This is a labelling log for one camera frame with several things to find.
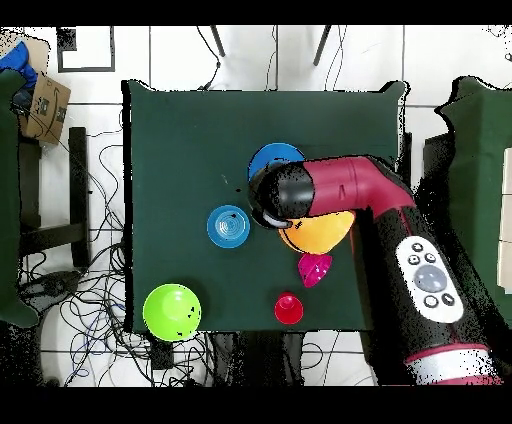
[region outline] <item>blue object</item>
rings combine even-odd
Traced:
[[[206,225],[210,240],[227,249],[238,247],[247,240],[250,228],[251,224],[245,212],[232,205],[215,209]]]
[[[27,80],[23,88],[33,88],[37,82],[37,73],[28,64],[28,49],[23,41],[0,59],[0,71],[13,69],[18,71]]]
[[[291,144],[271,143],[263,146],[249,162],[247,179],[253,177],[258,170],[274,162],[300,162],[304,160],[302,152]]]

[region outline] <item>green tablecloth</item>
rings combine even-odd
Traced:
[[[14,93],[25,84],[16,71],[0,72],[0,320],[27,328],[39,322],[37,312],[17,294],[20,240],[18,122],[10,111]]]
[[[196,292],[201,330],[366,329],[348,238],[331,252],[328,275],[305,289],[299,254],[277,232],[252,221],[241,247],[221,249],[206,222],[224,204],[249,215],[247,165],[267,143],[290,143],[307,158],[373,154],[394,161],[405,85],[382,93],[155,92],[130,81],[129,90],[133,330],[146,330],[144,300],[166,282]],[[303,319],[291,327],[274,317],[284,290],[304,305]]]
[[[449,169],[450,218],[476,271],[512,327],[512,295],[497,285],[503,153],[512,147],[512,91],[474,77],[456,81],[440,111],[455,135]]]

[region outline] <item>green bowl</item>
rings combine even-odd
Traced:
[[[188,339],[201,321],[201,304],[181,284],[163,284],[144,302],[142,315],[151,334],[166,342]]]

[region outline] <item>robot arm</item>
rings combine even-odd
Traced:
[[[267,228],[371,209],[385,278],[368,290],[384,289],[389,303],[372,304],[372,316],[389,322],[411,382],[501,384],[475,312],[410,189],[387,165],[370,156],[273,165],[251,179],[250,193],[253,218]]]

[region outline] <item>blue bowl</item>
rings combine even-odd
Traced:
[[[250,181],[258,170],[274,162],[300,162],[304,160],[302,152],[291,144],[271,143],[263,146],[249,162],[247,179]]]
[[[251,224],[245,212],[233,205],[215,209],[206,225],[210,240],[225,249],[240,246],[247,240],[250,228]]]

